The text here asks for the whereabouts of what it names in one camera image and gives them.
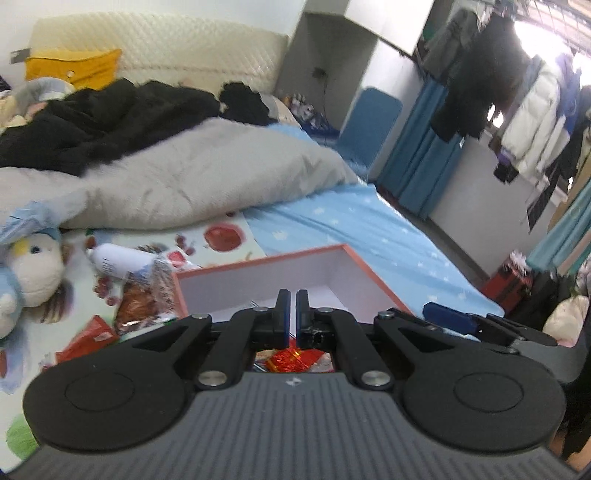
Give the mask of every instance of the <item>red packaging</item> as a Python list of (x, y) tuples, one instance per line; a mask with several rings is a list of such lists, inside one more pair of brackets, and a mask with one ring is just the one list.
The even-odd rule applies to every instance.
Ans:
[(269, 372), (300, 374), (308, 371), (324, 355), (320, 350), (301, 350), (295, 342), (296, 339), (290, 338), (288, 348), (279, 350), (265, 362)]
[(118, 339), (113, 329), (100, 316), (94, 315), (63, 351), (56, 352), (56, 363), (96, 352)]

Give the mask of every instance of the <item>fruit print sheet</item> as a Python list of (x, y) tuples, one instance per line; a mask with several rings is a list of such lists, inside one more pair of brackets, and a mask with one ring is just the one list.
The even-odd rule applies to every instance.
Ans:
[[(22, 396), (27, 385), (42, 368), (54, 362), (55, 352), (62, 351), (94, 315), (100, 315), (117, 330), (121, 309), (128, 301), (126, 292), (135, 288), (122, 280), (105, 279), (95, 271), (85, 254), (90, 237), (97, 244), (110, 242), (152, 252), (177, 247), (199, 267), (265, 257), (241, 213), (169, 231), (66, 233), (66, 273), (61, 287), (46, 304), (26, 309), (17, 328), (0, 340), (0, 469), (4, 472), (16, 468), (35, 449), (22, 416)], [(136, 307), (140, 313), (142, 307), (150, 308), (141, 304)]]

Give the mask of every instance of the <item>floor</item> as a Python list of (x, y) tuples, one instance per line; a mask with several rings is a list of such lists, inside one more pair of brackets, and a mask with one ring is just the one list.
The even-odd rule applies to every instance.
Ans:
[(431, 219), (423, 220), (419, 218), (404, 207), (401, 207), (396, 199), (385, 190), (379, 187), (378, 191), (390, 205), (396, 208), (409, 222), (427, 235), (431, 242), (449, 258), (475, 288), (480, 289), (484, 285), (489, 276)]

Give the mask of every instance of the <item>blue bed sheet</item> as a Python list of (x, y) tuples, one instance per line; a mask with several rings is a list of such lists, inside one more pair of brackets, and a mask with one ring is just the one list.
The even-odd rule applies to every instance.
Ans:
[(267, 255), (350, 245), (416, 315), (430, 301), (462, 312), (503, 315), (372, 185), (341, 186), (244, 215)]

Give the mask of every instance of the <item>white puffer jacket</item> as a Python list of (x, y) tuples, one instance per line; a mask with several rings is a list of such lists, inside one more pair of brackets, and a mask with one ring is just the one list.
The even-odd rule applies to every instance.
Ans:
[(526, 177), (535, 175), (535, 167), (556, 124), (561, 85), (562, 70), (553, 62), (545, 63), (501, 139), (504, 153)]

